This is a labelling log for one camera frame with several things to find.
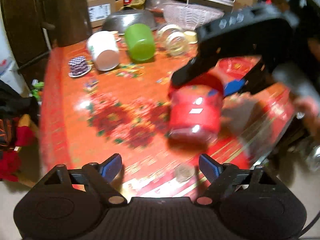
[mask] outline orange floral tablecloth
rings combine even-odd
[[[190,196],[207,185],[199,171],[179,183],[173,170],[182,162],[198,165],[206,152],[223,162],[249,168],[267,154],[293,115],[289,91],[275,84],[255,96],[233,95],[224,100],[221,132],[209,149],[168,140],[167,90],[170,75],[196,54],[196,45],[171,57],[157,45],[153,59],[134,64],[123,40],[118,42],[121,64],[102,73],[93,68],[70,78],[68,61],[90,55],[85,42],[51,52],[41,109],[41,155],[46,170],[64,163],[69,169],[101,163],[120,153],[124,164],[121,193],[131,196]],[[223,59],[212,70],[224,82],[241,78],[257,57]]]

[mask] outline white cup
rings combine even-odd
[[[119,49],[111,32],[94,33],[87,41],[87,49],[98,70],[110,70],[119,64]]]

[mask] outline overturned metal bowl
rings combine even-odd
[[[124,35],[125,30],[136,23],[143,23],[150,27],[152,31],[158,28],[153,15],[148,10],[122,10],[110,14],[103,23],[103,31],[118,31],[119,35]]]

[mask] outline dark wooden cabinet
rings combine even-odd
[[[28,65],[48,47],[38,20],[35,0],[0,0],[4,28],[19,67]]]

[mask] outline black cable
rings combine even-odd
[[[313,225],[318,221],[319,218],[320,218],[320,211],[315,216],[315,218],[309,223],[309,225],[307,225],[305,228],[303,228],[303,230],[301,231],[299,237],[303,236],[306,232],[308,232],[310,230],[310,228],[312,228]]]

